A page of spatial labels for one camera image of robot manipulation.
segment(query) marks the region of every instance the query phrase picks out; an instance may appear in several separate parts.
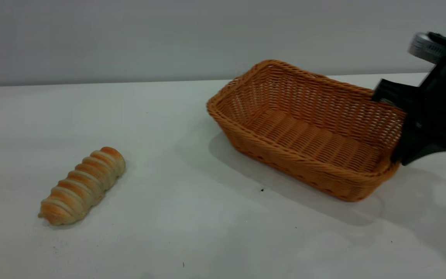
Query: table surface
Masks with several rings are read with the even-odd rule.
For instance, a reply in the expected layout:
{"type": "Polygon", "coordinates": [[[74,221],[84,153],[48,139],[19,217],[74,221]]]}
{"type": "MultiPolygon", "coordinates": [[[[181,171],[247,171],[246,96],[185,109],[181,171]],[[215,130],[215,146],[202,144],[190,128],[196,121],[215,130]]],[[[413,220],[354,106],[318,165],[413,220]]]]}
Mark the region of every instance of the table surface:
{"type": "Polygon", "coordinates": [[[446,153],[346,203],[230,146],[205,108],[227,82],[0,87],[0,279],[446,279],[446,153]],[[127,171],[101,203],[70,226],[38,219],[103,146],[127,171]]]}

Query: twisted bread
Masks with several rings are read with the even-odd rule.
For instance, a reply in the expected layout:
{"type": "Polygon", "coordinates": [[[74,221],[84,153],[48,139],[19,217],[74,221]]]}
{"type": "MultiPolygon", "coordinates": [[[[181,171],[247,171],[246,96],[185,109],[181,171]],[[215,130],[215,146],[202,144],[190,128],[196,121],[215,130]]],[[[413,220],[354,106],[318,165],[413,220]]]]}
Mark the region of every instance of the twisted bread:
{"type": "Polygon", "coordinates": [[[114,148],[92,152],[42,200],[39,218],[52,225],[72,224],[82,219],[124,171],[125,160],[114,148]]]}

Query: robotic arm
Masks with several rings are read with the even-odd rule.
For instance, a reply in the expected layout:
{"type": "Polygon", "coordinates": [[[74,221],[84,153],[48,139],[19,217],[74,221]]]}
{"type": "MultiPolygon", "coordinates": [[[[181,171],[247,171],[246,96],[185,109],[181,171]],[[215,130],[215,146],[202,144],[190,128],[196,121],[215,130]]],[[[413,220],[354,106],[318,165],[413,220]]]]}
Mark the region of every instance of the robotic arm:
{"type": "Polygon", "coordinates": [[[382,79],[372,100],[405,113],[402,135],[391,156],[407,165],[426,155],[446,152],[446,37],[429,32],[414,36],[412,55],[436,64],[419,87],[382,79]]]}

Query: orange wicker basket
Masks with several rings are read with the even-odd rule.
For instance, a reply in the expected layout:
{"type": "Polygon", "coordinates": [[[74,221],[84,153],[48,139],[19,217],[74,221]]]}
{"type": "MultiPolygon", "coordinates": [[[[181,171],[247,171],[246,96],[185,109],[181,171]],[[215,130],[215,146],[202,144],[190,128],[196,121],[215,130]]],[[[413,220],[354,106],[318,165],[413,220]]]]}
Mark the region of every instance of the orange wicker basket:
{"type": "Polygon", "coordinates": [[[240,152],[344,201],[391,178],[405,113],[371,101],[373,90],[266,60],[208,102],[240,152]]]}

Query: basket bottom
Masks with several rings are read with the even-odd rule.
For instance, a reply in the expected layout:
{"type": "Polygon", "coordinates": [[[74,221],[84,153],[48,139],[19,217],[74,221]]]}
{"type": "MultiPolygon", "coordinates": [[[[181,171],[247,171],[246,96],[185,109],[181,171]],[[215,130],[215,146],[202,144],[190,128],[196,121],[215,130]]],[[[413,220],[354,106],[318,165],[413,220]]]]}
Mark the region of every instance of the basket bottom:
{"type": "Polygon", "coordinates": [[[355,172],[373,172],[382,159],[382,151],[375,146],[333,134],[283,111],[266,110],[246,128],[304,157],[355,172]]]}

